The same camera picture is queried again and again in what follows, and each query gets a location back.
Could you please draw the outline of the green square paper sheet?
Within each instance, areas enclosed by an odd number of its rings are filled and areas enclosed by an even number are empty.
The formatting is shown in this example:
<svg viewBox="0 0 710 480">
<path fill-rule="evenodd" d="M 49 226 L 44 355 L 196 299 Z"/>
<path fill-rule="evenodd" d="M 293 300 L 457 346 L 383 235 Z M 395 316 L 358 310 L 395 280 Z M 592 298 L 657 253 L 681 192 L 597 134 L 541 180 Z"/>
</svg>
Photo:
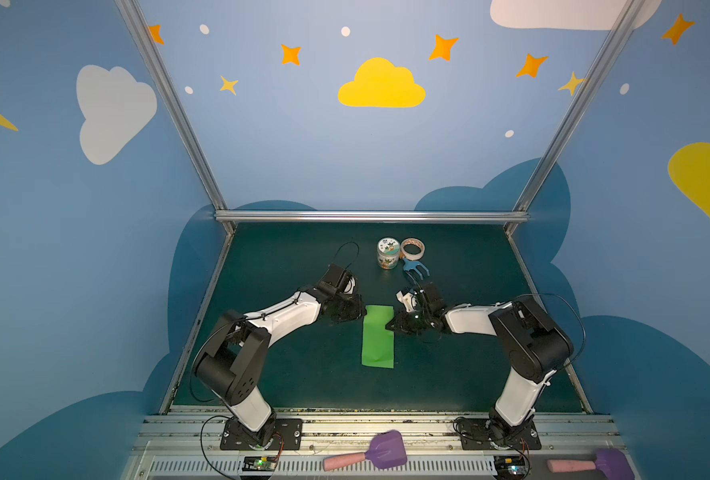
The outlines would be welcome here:
<svg viewBox="0 0 710 480">
<path fill-rule="evenodd" d="M 391 306 L 366 306 L 361 350 L 363 366 L 394 368 L 394 332 L 386 328 L 393 317 L 394 311 Z"/>
</svg>

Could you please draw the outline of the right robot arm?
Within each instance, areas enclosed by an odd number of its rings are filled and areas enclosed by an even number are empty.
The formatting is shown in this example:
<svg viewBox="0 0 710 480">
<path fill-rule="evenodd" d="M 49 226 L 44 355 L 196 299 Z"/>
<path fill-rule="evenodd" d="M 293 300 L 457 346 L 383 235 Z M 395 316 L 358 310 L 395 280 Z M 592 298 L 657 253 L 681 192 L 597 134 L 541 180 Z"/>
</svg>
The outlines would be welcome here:
<svg viewBox="0 0 710 480">
<path fill-rule="evenodd" d="M 535 404 L 574 352 L 568 335 L 538 300 L 521 295 L 493 305 L 449 307 L 442 298 L 431 298 L 424 292 L 403 290 L 396 298 L 400 306 L 386 326 L 390 331 L 418 335 L 433 330 L 498 339 L 510 371 L 484 431 L 492 446 L 499 449 L 534 440 Z"/>
</svg>

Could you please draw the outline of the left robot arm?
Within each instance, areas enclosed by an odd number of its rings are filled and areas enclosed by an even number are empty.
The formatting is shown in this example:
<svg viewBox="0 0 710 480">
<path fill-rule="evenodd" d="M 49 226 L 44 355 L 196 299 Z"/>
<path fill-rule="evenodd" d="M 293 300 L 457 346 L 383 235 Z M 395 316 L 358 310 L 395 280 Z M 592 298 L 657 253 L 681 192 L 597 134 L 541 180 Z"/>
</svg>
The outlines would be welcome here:
<svg viewBox="0 0 710 480">
<path fill-rule="evenodd" d="M 316 287 L 297 291 L 256 312 L 229 310 L 198 350 L 191 373 L 228 408 L 244 445 L 267 447 L 276 431 L 277 415 L 263 398 L 258 383 L 270 347 L 314 323 L 322 314 L 352 321 L 365 313 L 360 294 L 329 294 Z"/>
</svg>

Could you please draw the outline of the blue garden hand rake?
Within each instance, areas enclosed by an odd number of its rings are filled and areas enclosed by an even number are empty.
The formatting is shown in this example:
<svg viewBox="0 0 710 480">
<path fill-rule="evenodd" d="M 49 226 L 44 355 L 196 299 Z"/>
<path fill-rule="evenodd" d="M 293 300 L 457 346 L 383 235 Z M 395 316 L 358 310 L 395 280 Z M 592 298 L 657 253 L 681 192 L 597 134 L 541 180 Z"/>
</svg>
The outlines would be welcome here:
<svg viewBox="0 0 710 480">
<path fill-rule="evenodd" d="M 429 269 L 421 261 L 406 258 L 403 259 L 403 273 L 415 285 L 430 277 Z"/>
</svg>

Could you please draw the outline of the white tape roll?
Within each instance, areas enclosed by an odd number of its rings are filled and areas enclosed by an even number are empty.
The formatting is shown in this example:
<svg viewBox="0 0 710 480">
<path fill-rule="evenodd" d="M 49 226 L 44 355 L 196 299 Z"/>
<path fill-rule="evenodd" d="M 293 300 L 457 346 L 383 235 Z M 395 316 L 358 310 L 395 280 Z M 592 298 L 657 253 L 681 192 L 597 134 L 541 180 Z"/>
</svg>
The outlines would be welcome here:
<svg viewBox="0 0 710 480">
<path fill-rule="evenodd" d="M 406 238 L 400 243 L 400 257 L 408 261 L 421 260 L 425 251 L 425 244 L 418 238 Z"/>
</svg>

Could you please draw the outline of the carrot snack jar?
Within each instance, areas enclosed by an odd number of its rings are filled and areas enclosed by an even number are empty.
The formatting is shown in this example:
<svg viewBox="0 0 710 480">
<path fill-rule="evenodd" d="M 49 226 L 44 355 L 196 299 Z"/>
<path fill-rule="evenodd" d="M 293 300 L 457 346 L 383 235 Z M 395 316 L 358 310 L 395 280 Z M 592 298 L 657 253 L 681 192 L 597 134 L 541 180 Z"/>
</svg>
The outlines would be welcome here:
<svg viewBox="0 0 710 480">
<path fill-rule="evenodd" d="M 391 237 L 385 237 L 377 242 L 377 260 L 382 269 L 395 268 L 400 260 L 400 242 Z"/>
</svg>

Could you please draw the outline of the right green circuit board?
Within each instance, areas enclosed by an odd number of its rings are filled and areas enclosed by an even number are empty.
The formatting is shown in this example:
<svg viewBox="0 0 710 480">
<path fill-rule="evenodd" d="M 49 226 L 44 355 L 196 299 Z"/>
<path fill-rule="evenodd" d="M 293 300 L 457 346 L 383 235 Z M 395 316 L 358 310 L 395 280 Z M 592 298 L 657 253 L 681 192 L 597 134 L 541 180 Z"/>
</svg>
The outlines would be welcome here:
<svg viewBox="0 0 710 480">
<path fill-rule="evenodd" d="M 527 462 L 522 457 L 496 456 L 494 468 L 494 478 L 498 480 L 523 479 L 529 473 Z"/>
</svg>

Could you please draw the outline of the green circuit board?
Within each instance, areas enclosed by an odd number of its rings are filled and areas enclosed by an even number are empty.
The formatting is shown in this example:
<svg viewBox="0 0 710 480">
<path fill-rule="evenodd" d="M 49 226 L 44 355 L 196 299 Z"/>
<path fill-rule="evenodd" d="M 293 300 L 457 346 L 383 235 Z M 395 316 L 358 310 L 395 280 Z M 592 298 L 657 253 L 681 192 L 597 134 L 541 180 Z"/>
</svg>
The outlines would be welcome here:
<svg viewBox="0 0 710 480">
<path fill-rule="evenodd" d="M 242 473 L 274 473 L 278 461 L 274 457 L 246 456 L 243 459 Z"/>
<path fill-rule="evenodd" d="M 494 478 L 498 480 L 523 479 L 529 473 L 527 462 L 522 457 L 496 456 L 494 468 Z"/>
</svg>

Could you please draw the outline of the left green circuit board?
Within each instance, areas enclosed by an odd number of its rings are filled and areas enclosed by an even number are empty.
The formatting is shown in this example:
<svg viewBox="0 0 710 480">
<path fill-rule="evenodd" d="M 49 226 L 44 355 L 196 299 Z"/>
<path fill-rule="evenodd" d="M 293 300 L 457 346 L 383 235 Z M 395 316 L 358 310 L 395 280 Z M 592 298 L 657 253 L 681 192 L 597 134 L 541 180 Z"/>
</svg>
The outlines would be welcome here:
<svg viewBox="0 0 710 480">
<path fill-rule="evenodd" d="M 274 457 L 246 456 L 243 459 L 242 473 L 274 473 L 278 461 Z"/>
</svg>

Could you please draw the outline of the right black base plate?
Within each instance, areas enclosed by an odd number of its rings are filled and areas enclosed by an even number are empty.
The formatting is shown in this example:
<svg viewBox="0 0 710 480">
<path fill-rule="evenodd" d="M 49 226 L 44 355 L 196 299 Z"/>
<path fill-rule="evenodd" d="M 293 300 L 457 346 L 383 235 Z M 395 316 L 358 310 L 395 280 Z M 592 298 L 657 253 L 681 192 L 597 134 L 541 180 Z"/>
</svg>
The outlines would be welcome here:
<svg viewBox="0 0 710 480">
<path fill-rule="evenodd" d="M 457 417 L 453 429 L 464 450 L 542 449 L 533 419 L 510 426 L 499 419 Z"/>
</svg>

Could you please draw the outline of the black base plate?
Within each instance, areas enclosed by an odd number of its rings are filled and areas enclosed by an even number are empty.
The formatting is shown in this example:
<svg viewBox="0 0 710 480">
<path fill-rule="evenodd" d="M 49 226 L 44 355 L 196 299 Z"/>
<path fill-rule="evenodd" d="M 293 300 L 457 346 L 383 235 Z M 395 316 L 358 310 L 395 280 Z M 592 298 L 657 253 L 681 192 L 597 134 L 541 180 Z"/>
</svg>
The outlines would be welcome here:
<svg viewBox="0 0 710 480">
<path fill-rule="evenodd" d="M 453 429 L 464 450 L 542 449 L 533 419 L 510 426 L 499 419 L 457 417 Z"/>
<path fill-rule="evenodd" d="M 300 449 L 303 421 L 301 418 L 281 418 L 271 416 L 258 431 L 249 430 L 237 419 L 227 421 L 219 448 L 223 451 L 284 450 Z"/>
</svg>

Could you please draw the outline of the aluminium right corner post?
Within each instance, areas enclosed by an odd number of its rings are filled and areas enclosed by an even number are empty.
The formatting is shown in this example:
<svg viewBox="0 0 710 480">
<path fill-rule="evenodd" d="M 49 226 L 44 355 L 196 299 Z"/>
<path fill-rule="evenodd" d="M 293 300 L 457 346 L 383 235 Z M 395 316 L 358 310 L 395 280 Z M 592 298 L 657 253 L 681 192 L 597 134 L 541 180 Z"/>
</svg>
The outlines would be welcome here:
<svg viewBox="0 0 710 480">
<path fill-rule="evenodd" d="M 623 5 L 617 19 L 589 67 L 585 81 L 580 85 L 579 92 L 574 95 L 555 135 L 548 144 L 547 149 L 537 163 L 536 168 L 529 177 L 529 180 L 513 207 L 513 214 L 519 214 L 524 217 L 522 223 L 527 221 L 531 204 L 535 200 L 551 170 L 557 164 L 560 155 L 568 145 L 582 117 L 591 105 L 603 81 L 613 68 L 614 63 L 633 33 L 635 22 L 640 16 L 644 5 L 644 0 L 630 0 Z"/>
</svg>

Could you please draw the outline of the aluminium corner post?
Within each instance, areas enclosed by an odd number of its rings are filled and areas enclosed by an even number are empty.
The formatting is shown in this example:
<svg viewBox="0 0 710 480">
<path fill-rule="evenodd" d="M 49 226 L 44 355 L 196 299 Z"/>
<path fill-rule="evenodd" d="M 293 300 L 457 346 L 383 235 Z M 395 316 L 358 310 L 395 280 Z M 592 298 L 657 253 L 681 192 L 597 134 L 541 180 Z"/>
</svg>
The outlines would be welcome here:
<svg viewBox="0 0 710 480">
<path fill-rule="evenodd" d="M 197 139 L 193 126 L 185 112 L 184 105 L 175 89 L 173 80 L 156 47 L 156 42 L 152 38 L 141 5 L 138 1 L 133 0 L 116 0 L 115 4 L 154 80 L 157 90 L 215 212 L 221 213 L 222 211 L 226 211 L 228 209 L 227 204 L 207 157 Z"/>
<path fill-rule="evenodd" d="M 585 81 L 580 85 L 579 92 L 574 95 L 555 135 L 548 144 L 547 149 L 537 163 L 536 168 L 529 177 L 529 180 L 513 207 L 513 214 L 519 214 L 524 217 L 522 223 L 527 221 L 531 204 L 535 200 L 551 170 L 557 164 L 560 155 L 568 145 L 582 117 L 591 105 L 603 81 L 613 68 L 614 63 L 633 33 L 635 22 L 640 16 L 644 5 L 644 0 L 630 0 L 623 5 L 617 19 L 589 67 Z"/>
</svg>

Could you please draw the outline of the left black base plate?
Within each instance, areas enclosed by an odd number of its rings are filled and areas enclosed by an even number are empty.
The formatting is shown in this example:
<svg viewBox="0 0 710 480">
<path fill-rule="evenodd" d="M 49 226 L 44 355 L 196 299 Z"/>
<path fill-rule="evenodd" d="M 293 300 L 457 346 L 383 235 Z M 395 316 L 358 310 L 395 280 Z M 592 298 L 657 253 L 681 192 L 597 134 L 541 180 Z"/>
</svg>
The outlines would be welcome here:
<svg viewBox="0 0 710 480">
<path fill-rule="evenodd" d="M 249 430 L 237 419 L 227 421 L 219 448 L 223 451 L 284 450 L 300 449 L 303 421 L 301 418 L 281 418 L 271 416 L 258 431 Z"/>
</svg>

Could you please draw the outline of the aluminium back frame rail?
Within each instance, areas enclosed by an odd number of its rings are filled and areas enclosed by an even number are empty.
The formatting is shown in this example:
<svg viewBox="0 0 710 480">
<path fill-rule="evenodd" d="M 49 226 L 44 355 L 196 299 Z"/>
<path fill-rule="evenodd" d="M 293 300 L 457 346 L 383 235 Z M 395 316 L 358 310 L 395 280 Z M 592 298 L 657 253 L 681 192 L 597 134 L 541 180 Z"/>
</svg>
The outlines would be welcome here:
<svg viewBox="0 0 710 480">
<path fill-rule="evenodd" d="M 302 223 L 416 223 L 416 224 L 507 224 L 525 223 L 527 212 L 459 211 L 294 211 L 217 210 L 222 222 L 302 222 Z"/>
</svg>

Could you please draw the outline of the aluminium front rail base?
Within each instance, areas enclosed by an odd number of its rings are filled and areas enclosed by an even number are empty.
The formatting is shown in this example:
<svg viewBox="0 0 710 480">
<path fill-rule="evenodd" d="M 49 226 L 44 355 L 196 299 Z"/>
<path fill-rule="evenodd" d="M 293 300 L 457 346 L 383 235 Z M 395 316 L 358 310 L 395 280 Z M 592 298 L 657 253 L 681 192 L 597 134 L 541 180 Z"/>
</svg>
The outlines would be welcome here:
<svg viewBox="0 0 710 480">
<path fill-rule="evenodd" d="M 639 473 L 607 415 L 538 414 L 496 445 L 472 412 L 283 410 L 267 449 L 218 408 L 150 416 L 124 479 L 606 479 Z"/>
</svg>

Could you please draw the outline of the aluminium left corner post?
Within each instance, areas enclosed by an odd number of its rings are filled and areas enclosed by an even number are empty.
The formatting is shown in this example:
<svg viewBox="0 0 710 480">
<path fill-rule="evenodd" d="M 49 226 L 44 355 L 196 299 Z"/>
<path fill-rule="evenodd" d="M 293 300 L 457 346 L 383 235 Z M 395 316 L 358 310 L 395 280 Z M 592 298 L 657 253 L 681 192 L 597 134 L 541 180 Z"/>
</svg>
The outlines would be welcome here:
<svg viewBox="0 0 710 480">
<path fill-rule="evenodd" d="M 197 139 L 193 126 L 185 112 L 184 105 L 175 89 L 173 80 L 156 47 L 156 42 L 152 38 L 141 5 L 138 1 L 133 0 L 116 0 L 115 4 L 154 80 L 157 90 L 215 212 L 221 213 L 222 211 L 226 211 L 228 209 L 227 204 L 207 157 Z"/>
</svg>

